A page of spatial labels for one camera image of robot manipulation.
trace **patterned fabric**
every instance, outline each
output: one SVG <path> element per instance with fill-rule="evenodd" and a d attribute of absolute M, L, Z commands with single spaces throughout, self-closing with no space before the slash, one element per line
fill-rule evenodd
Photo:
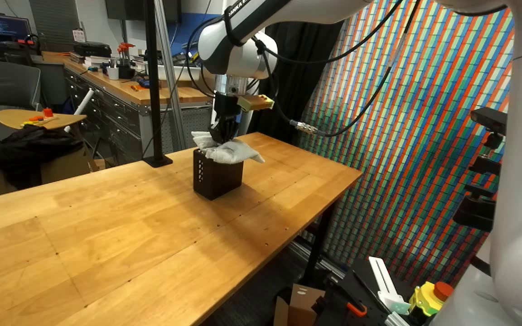
<path fill-rule="evenodd" d="M 390 11 L 379 0 L 343 28 L 343 53 Z M 386 261 L 393 278 L 457 283 L 484 234 L 453 223 L 464 185 L 497 193 L 497 180 L 468 171 L 480 154 L 484 127 L 477 107 L 508 111 L 513 17 L 459 17 L 422 0 L 402 40 L 413 2 L 352 57 L 332 64 L 315 89 L 305 122 L 323 131 L 344 127 L 393 71 L 370 113 L 344 136 L 301 136 L 299 147 L 364 173 L 341 202 L 326 254 L 352 265 L 368 256 Z"/>

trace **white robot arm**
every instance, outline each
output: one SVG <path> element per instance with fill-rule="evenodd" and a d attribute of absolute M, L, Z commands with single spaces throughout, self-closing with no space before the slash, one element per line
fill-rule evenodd
<path fill-rule="evenodd" d="M 225 13 L 225 20 L 207 28 L 199 37 L 199 55 L 218 78 L 218 122 L 212 136 L 225 144 L 236 135 L 239 115 L 236 95 L 243 93 L 243 78 L 266 78 L 265 58 L 252 42 L 257 31 L 276 22 L 335 24 L 357 13 L 372 0 L 239 0 Z M 522 325 L 522 0 L 437 0 L 457 13 L 488 13 L 509 6 L 515 15 L 515 60 L 511 75 L 511 107 L 508 115 L 508 140 L 498 187 L 493 227 L 491 272 L 497 301 Z M 263 44 L 276 51 L 266 37 Z M 440 325 L 464 325 L 468 321 L 442 319 Z"/>

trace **dark box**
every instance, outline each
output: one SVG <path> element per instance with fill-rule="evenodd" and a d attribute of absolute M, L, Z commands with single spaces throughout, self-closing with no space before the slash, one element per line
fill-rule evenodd
<path fill-rule="evenodd" d="M 241 185 L 243 164 L 236 165 L 219 165 L 212 160 L 207 160 L 201 151 L 192 154 L 192 187 L 194 193 L 216 200 L 232 189 Z"/>

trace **metal pole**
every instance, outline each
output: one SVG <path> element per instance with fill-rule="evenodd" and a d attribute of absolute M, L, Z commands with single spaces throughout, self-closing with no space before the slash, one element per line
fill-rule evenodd
<path fill-rule="evenodd" d="M 145 0 L 145 30 L 147 30 L 147 57 L 149 57 L 149 82 L 150 82 L 150 122 L 152 122 L 152 158 L 145 162 L 152 167 L 163 167 L 172 164 L 163 154 L 163 138 L 160 129 L 160 84 L 158 84 L 158 58 L 156 58 L 156 24 L 154 24 L 154 2 Z"/>
<path fill-rule="evenodd" d="M 178 87 L 176 87 L 176 77 L 174 77 L 174 68 L 172 68 L 172 55 L 170 55 L 172 51 L 170 51 L 163 0 L 154 0 L 154 10 L 156 10 L 158 35 L 161 40 L 163 66 L 167 69 L 167 82 L 169 82 L 169 91 L 170 91 L 172 129 L 174 129 L 172 140 L 176 144 L 176 151 L 181 151 L 181 149 L 187 149 L 185 122 L 183 122 L 181 106 L 178 100 Z"/>

